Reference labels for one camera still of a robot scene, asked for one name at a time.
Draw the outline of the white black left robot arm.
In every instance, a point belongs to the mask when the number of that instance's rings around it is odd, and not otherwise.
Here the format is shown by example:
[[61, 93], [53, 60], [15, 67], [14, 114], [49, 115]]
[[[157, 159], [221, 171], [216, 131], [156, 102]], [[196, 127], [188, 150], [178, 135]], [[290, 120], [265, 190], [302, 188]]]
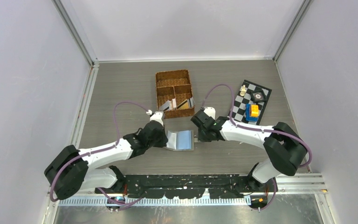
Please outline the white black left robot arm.
[[51, 185], [50, 199], [64, 200], [81, 189], [105, 188], [119, 193], [124, 189], [121, 173], [117, 168], [103, 166], [143, 155], [151, 147], [165, 147], [167, 142], [164, 126], [150, 121], [116, 142], [87, 149], [66, 146], [44, 171]]

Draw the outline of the gold credit card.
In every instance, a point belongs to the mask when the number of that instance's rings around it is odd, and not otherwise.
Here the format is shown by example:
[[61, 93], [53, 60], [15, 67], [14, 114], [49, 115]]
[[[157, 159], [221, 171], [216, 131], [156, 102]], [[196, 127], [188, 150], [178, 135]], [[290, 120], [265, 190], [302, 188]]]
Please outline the gold credit card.
[[184, 100], [177, 106], [177, 110], [184, 110], [190, 107], [188, 100]]

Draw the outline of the taupe leather card holder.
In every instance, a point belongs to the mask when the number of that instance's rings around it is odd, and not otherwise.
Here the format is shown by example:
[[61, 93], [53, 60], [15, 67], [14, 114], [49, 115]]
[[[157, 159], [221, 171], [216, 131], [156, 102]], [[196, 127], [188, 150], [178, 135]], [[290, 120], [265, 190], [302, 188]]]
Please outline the taupe leather card holder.
[[171, 151], [193, 151], [195, 149], [195, 142], [198, 141], [193, 130], [184, 131], [168, 131], [168, 142], [166, 148]]

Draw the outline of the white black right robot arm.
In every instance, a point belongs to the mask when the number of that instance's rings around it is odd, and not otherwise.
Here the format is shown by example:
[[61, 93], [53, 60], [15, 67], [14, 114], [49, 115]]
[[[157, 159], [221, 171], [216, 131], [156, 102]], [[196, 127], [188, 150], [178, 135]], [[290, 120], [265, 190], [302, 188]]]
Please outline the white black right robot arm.
[[280, 174], [294, 176], [307, 154], [297, 134], [283, 122], [275, 126], [258, 126], [233, 121], [230, 117], [214, 117], [214, 108], [199, 110], [191, 121], [198, 128], [201, 142], [237, 141], [265, 150], [268, 158], [254, 165], [246, 177], [252, 191], [260, 191]]

